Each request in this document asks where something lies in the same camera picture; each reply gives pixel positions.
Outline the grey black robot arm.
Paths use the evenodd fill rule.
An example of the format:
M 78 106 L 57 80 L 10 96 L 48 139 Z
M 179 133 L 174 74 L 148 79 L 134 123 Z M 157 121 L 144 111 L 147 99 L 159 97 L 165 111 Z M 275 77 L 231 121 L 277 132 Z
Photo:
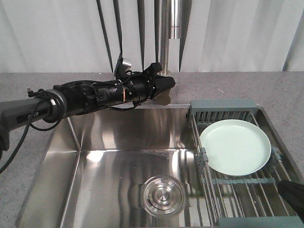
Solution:
M 117 64 L 115 80 L 77 80 L 53 89 L 28 91 L 28 99 L 7 101 L 0 104 L 0 150 L 10 146 L 10 131 L 27 125 L 29 120 L 44 120 L 47 123 L 110 109 L 123 111 L 119 105 L 132 103 L 137 107 L 147 100 L 169 91 L 175 86 L 171 76 L 161 76 L 160 63 L 152 63 L 143 72 L 124 71 Z

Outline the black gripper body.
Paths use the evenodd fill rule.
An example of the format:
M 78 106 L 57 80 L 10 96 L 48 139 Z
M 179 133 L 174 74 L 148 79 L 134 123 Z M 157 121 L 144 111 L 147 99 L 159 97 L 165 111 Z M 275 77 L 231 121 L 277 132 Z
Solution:
M 155 94 L 156 75 L 144 72 L 126 72 L 127 78 L 123 79 L 123 102 L 132 102 L 134 106 L 152 100 Z

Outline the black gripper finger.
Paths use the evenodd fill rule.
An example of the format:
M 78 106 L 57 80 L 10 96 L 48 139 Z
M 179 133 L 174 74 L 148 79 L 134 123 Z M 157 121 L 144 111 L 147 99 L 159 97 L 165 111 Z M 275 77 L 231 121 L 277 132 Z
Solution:
M 162 66 L 159 62 L 151 63 L 148 68 L 145 69 L 145 72 L 149 76 L 157 75 L 162 71 Z
M 281 180 L 277 183 L 279 195 L 292 207 L 301 221 L 304 221 L 304 185 Z
M 172 89 L 175 86 L 175 80 L 171 76 L 157 75 L 153 84 L 153 97 Z

